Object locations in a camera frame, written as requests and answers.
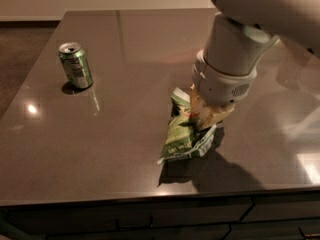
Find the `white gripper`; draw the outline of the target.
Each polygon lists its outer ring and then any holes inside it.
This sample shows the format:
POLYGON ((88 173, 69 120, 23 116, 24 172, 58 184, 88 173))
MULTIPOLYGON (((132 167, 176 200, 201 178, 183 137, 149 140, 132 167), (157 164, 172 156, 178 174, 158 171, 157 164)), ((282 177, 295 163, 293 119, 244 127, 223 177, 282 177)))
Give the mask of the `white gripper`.
POLYGON ((228 117, 235 108, 230 103, 243 100, 256 77, 256 68, 245 76, 220 73, 205 61, 204 51, 200 50, 192 68, 194 85, 190 87, 191 118, 196 129, 202 131, 228 117))

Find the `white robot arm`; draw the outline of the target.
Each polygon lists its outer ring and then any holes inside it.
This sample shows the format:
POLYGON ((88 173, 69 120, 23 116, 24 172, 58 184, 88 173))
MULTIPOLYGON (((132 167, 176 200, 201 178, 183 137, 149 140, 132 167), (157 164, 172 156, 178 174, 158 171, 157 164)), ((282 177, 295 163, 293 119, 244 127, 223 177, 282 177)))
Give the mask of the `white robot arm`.
POLYGON ((320 0, 211 0, 218 10, 192 68, 191 115, 196 129, 228 117, 248 95, 256 64, 280 37, 320 52, 320 0))

